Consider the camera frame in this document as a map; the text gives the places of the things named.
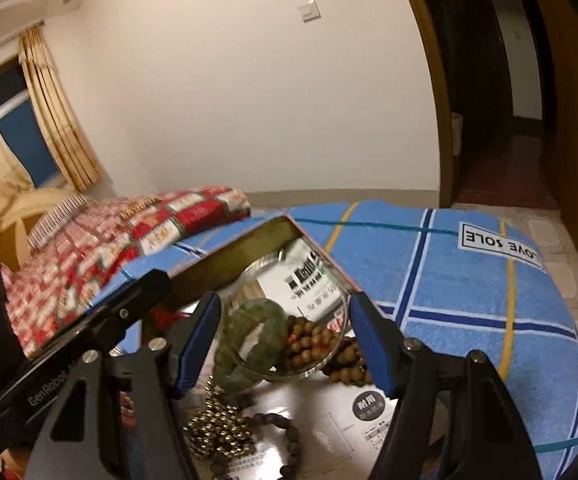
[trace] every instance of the dark beaded bracelet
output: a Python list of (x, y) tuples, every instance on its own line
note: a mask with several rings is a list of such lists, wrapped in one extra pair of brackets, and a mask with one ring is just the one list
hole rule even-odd
[[(280, 478), (278, 480), (291, 480), (300, 466), (302, 457), (302, 445), (300, 444), (300, 432), (298, 428), (291, 425), (291, 419), (277, 413), (256, 413), (254, 416), (244, 417), (245, 424), (249, 427), (264, 426), (265, 424), (273, 424), (276, 428), (284, 430), (284, 436), (289, 443), (287, 444), (287, 451), (289, 458), (286, 465), (280, 468)], [(225, 480), (226, 468), (224, 462), (218, 456), (219, 453), (211, 456), (213, 463), (211, 464), (211, 472), (213, 473), (212, 480)]]

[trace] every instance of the bed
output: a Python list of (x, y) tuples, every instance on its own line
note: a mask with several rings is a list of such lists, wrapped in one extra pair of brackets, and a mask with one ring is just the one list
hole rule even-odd
[(6, 310), (27, 356), (87, 309), (126, 263), (249, 214), (246, 197), (230, 187), (83, 198), (30, 251), (27, 236), (71, 200), (72, 191), (34, 190), (17, 197), (0, 222), (0, 259), (11, 267), (2, 265)]
[[(324, 247), (405, 335), (434, 351), (485, 351), (504, 378), (545, 479), (578, 452), (578, 334), (550, 275), (528, 256), (512, 260), (461, 249), (462, 224), (483, 240), (506, 234), (526, 254), (533, 241), (499, 219), (459, 210), (412, 209), (371, 201), (286, 211)], [(267, 212), (176, 242), (125, 266), (135, 279), (182, 269), (269, 217)], [(114, 284), (93, 303), (102, 301)]]

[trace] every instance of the red floor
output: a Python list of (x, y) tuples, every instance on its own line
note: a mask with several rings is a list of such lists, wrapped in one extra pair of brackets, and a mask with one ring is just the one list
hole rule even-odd
[(465, 152), (456, 202), (558, 209), (540, 169), (540, 138), (513, 136), (502, 146)]

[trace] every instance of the light switch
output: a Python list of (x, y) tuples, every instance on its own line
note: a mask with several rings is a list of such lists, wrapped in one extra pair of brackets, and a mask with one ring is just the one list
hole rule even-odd
[(316, 20), (320, 17), (320, 11), (318, 10), (315, 0), (309, 1), (308, 4), (298, 7), (298, 9), (300, 10), (302, 21), (304, 23)]

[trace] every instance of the window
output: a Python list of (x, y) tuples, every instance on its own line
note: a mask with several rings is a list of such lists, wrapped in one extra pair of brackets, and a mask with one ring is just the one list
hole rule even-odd
[(35, 187), (55, 186), (61, 180), (35, 119), (17, 58), (0, 66), (0, 133), (31, 175)]

